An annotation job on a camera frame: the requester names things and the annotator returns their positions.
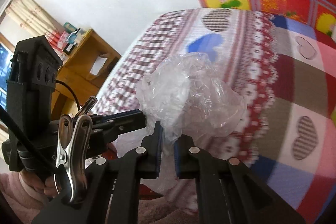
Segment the clear plastic bag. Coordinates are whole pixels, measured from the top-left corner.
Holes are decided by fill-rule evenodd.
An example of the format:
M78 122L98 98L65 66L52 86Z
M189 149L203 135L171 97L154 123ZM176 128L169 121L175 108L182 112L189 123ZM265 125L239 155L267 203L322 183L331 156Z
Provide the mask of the clear plastic bag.
M140 109L149 123L160 122L163 139L174 143L182 134L227 136L247 109L243 96L224 83L205 53L164 59L136 87Z

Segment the white paper sheet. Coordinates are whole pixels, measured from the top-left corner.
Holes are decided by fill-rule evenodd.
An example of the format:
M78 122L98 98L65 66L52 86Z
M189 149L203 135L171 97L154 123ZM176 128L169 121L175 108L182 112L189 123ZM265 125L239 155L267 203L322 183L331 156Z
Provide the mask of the white paper sheet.
M98 56L94 61L94 64L92 65L90 74L97 76L101 71L101 69L103 68L104 64L106 63L107 59L108 59L107 57Z

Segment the beige curtain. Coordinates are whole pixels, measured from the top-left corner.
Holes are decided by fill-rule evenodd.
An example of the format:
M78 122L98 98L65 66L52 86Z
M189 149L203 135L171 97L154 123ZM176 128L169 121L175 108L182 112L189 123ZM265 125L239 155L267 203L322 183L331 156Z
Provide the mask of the beige curtain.
M34 0L11 0L5 13L32 35L44 35L51 40L60 39L61 33L52 17Z

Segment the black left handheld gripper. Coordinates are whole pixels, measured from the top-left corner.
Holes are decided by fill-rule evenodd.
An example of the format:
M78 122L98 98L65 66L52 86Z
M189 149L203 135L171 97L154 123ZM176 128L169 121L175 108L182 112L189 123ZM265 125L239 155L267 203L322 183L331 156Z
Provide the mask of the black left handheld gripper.
M9 128L9 140L2 145L9 169L25 169L41 180L54 171L59 178L66 177L64 167L59 171L55 167L60 118L51 120L51 97L60 65L61 59L44 36L18 42L7 79L6 110L1 110L1 120ZM121 134L145 128L146 124L140 110L87 115L93 128L84 159L104 153L107 144Z

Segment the silver metal spring clamp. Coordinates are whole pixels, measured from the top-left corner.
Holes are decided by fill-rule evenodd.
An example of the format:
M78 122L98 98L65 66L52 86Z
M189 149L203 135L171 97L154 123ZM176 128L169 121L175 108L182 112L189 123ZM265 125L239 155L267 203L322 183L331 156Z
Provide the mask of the silver metal spring clamp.
M66 192L67 204L81 203L86 195L85 157L92 126L88 115L76 122L68 115L59 120L54 183L58 193Z

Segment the wooden desk with shelves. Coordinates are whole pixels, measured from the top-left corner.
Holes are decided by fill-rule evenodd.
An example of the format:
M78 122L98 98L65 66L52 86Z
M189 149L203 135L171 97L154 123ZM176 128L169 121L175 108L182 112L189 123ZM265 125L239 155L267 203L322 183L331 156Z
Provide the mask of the wooden desk with shelves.
M90 74L90 70L98 56L108 59L99 74L94 76ZM76 107L76 102L83 106L90 96L97 95L120 58L120 53L93 29L87 31L58 70L56 79L68 86L56 84L55 92L52 94L51 119L59 119L63 113L70 112L71 106Z

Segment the clutter on desk top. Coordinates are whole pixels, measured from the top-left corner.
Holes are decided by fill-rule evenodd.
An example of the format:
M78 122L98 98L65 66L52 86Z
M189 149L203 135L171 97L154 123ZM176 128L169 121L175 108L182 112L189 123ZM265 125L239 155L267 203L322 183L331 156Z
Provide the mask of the clutter on desk top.
M87 33L86 30L76 28L69 22L65 22L63 28L64 31L62 33L57 30L47 30L44 33L51 47L61 58L68 56Z

